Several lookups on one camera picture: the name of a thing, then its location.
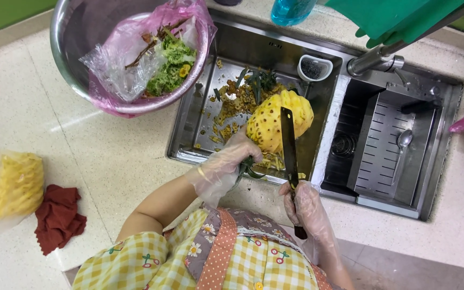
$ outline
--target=knife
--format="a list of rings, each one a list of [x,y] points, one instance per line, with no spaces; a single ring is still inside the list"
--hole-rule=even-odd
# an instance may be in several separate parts
[[[280,108],[280,124],[282,126],[282,148],[284,149],[284,165],[286,177],[291,185],[291,200],[295,202],[295,188],[298,185],[298,168],[296,166],[296,144],[293,126],[293,112],[290,109]],[[295,236],[300,240],[307,239],[303,227],[295,226]]]

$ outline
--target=hand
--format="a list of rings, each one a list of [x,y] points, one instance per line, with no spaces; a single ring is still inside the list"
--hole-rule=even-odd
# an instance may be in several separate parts
[[[286,182],[280,186],[278,193],[284,196],[284,208],[291,222],[295,226],[304,227],[306,232],[318,241],[334,244],[334,232],[318,190],[310,182],[300,181],[295,190],[293,203],[289,194],[290,189],[289,182]]]
[[[197,195],[208,206],[216,208],[218,201],[232,188],[239,175],[239,164],[248,156],[262,161],[261,149],[246,135],[246,126],[232,135],[225,147],[209,156],[185,176],[194,185]]]

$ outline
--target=double sink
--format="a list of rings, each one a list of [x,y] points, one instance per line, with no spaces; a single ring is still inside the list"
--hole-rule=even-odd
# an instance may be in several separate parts
[[[297,139],[296,155],[299,172],[320,186],[322,195],[413,219],[429,218],[447,153],[448,126],[461,98],[460,82],[410,66],[403,67],[408,87],[392,73],[370,71],[352,78],[346,65],[361,54],[356,50],[220,11],[210,13],[217,34],[197,85],[180,102],[169,157],[196,164],[222,148],[209,138],[221,108],[210,100],[213,90],[235,80],[245,66],[274,69],[278,82],[296,88],[311,103],[314,121]],[[330,60],[331,75],[321,82],[301,81],[296,66],[304,54]],[[401,112],[402,106],[432,100],[441,106]],[[247,117],[238,115],[225,125],[243,124]],[[412,130],[413,139],[400,153],[396,139],[405,129]],[[399,154],[401,168],[396,170]],[[266,174],[267,182],[286,181],[283,170],[254,169]]]

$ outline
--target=metal bowl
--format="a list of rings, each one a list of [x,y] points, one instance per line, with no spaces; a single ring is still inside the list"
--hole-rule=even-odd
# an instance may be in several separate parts
[[[80,57],[104,43],[114,27],[130,16],[152,12],[165,0],[59,0],[50,28],[53,58],[62,77],[73,90],[87,101],[89,96],[89,70]],[[115,110],[122,114],[144,114],[169,106],[190,89],[202,73],[208,51],[208,29],[196,23],[200,47],[196,61],[182,85],[173,92],[131,104],[119,104]]]

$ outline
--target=floral apron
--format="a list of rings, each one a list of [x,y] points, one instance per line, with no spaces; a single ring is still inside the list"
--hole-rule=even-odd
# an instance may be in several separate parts
[[[200,244],[198,253],[192,255],[190,252],[184,261],[193,278],[198,281],[197,290],[222,288],[236,236],[260,237],[265,241],[267,239],[277,241],[282,245],[292,247],[309,261],[291,235],[269,217],[243,209],[206,209],[209,210],[209,215],[193,241],[194,244]],[[276,249],[272,249],[271,253],[283,254],[276,262],[279,264],[284,262],[285,253],[279,253]],[[310,261],[309,263],[313,267],[320,290],[332,290],[331,285],[326,281],[324,272]]]

